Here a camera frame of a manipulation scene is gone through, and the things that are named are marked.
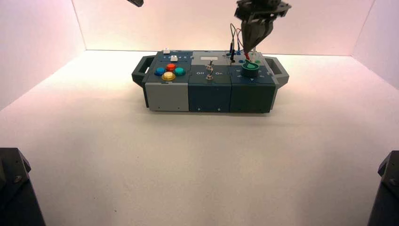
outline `white button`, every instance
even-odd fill
[[[177,56],[176,56],[176,55],[172,55],[172,56],[170,57],[170,61],[171,61],[171,62],[177,62],[177,61],[178,61]]]

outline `rotary knob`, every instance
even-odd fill
[[[259,72],[259,65],[250,62],[249,60],[245,60],[245,63],[242,65],[241,75],[247,78],[256,78]]]

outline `teal button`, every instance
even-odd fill
[[[183,68],[178,67],[178,68],[175,69],[175,75],[176,76],[183,76],[185,74],[186,74],[186,71]]]

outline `white wall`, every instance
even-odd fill
[[[71,0],[1,0],[0,31],[0,110],[85,50]]]
[[[228,49],[236,0],[73,0],[87,49]],[[373,0],[286,0],[264,53],[350,55]]]
[[[376,0],[353,57],[399,89],[399,1]]]

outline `control panel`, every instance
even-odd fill
[[[289,75],[275,57],[163,50],[132,73],[152,111],[267,113]]]

